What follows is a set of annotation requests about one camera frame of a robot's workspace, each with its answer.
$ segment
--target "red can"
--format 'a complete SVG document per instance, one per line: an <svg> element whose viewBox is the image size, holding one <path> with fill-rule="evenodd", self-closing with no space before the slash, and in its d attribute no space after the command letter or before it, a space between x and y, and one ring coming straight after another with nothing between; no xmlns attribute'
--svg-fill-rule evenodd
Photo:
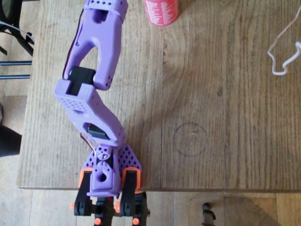
<svg viewBox="0 0 301 226"><path fill-rule="evenodd" d="M179 15L178 0L144 0L150 22L159 26L172 24Z"/></svg>

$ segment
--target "drawn circle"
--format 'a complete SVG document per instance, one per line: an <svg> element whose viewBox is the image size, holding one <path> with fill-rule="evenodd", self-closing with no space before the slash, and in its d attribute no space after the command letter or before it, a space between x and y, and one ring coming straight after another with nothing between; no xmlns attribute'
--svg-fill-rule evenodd
<svg viewBox="0 0 301 226"><path fill-rule="evenodd" d="M186 156L195 157L206 150L208 136L203 127L196 123L186 123L174 131L174 151Z"/></svg>

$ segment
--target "wooden table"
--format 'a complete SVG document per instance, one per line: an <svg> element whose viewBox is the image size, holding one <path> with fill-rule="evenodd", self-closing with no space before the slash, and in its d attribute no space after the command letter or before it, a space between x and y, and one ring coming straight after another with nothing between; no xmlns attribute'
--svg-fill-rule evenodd
<svg viewBox="0 0 301 226"><path fill-rule="evenodd" d="M180 0L170 26L129 0L113 85L100 92L143 166L145 190L301 191L301 60L271 73L266 51L300 0ZM83 0L44 0L17 185L76 189L90 150L53 95ZM275 48L283 62L300 21ZM83 66L96 68L93 51Z"/></svg>

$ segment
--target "purple plastic segment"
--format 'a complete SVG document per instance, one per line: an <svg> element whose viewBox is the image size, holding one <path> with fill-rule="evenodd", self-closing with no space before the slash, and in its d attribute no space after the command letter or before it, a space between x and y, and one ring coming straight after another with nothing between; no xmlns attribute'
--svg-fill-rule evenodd
<svg viewBox="0 0 301 226"><path fill-rule="evenodd" d="M101 161L108 160L112 155L112 151L113 151L112 146L99 144L98 147L96 148L96 157Z"/></svg>
<svg viewBox="0 0 301 226"><path fill-rule="evenodd" d="M88 156L87 160L85 161L84 165L82 166L83 168L87 167L93 167L94 165L94 151L91 151L90 155Z"/></svg>
<svg viewBox="0 0 301 226"><path fill-rule="evenodd" d="M68 79L71 69L74 66L79 66L80 62L93 47L98 47L100 62L98 62L93 82L96 89L108 90L111 86L120 56L122 20L116 13L117 11L109 11L105 15L99 9L91 9L92 6L95 7L97 2L99 2L99 5L106 2L111 8L117 5L117 3L113 4L113 1L110 1L111 5L109 5L109 2L106 0L95 0L93 3L90 0L86 1L84 18L80 24L74 44L71 47L63 78ZM127 1L122 0L122 2L121 9L126 13Z"/></svg>
<svg viewBox="0 0 301 226"><path fill-rule="evenodd" d="M127 13L127 0L86 0L84 9L101 9L113 11L120 16L123 22Z"/></svg>
<svg viewBox="0 0 301 226"><path fill-rule="evenodd" d="M142 171L142 166L129 145L124 145L118 154L119 173L127 167L135 167Z"/></svg>
<svg viewBox="0 0 301 226"><path fill-rule="evenodd" d="M105 161L98 160L103 148L111 149L113 157L113 168ZM118 165L118 148L99 145L96 148L97 158L93 158L93 171L90 178L90 192L87 193L93 197L117 196L120 193L121 177Z"/></svg>
<svg viewBox="0 0 301 226"><path fill-rule="evenodd" d="M82 133L87 133L90 124L101 128L109 140L93 137L89 139L111 146L120 146L125 140L124 129L118 118L103 104L96 89L83 83L77 96L68 95L69 80L59 80L55 87L55 96L64 106L70 121Z"/></svg>

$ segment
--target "black chair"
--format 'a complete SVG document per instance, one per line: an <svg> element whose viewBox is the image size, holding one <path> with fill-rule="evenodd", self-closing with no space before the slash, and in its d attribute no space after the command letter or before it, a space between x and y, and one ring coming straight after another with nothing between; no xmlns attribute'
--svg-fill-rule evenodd
<svg viewBox="0 0 301 226"><path fill-rule="evenodd" d="M0 21L12 25L16 28L19 28L21 8L22 8L22 0L0 0ZM19 30L4 24L0 24L0 32L7 33L6 30L10 31L10 34L13 35L18 40L20 45L31 56L33 55L33 48L29 43L31 44L34 43L28 36L23 38Z"/></svg>
<svg viewBox="0 0 301 226"><path fill-rule="evenodd" d="M0 0L0 21L6 24L0 24L0 32L9 34L14 36L20 45L32 56L33 48L30 44L34 45L33 40L29 37L32 36L30 32L28 32L25 38L21 35L21 32L18 30L20 23L20 15L22 8L22 0ZM7 51L0 47L0 52L7 55ZM12 65L31 65L31 61L2 61L0 62L0 66L12 66ZM28 79L30 75L2 75L1 79Z"/></svg>

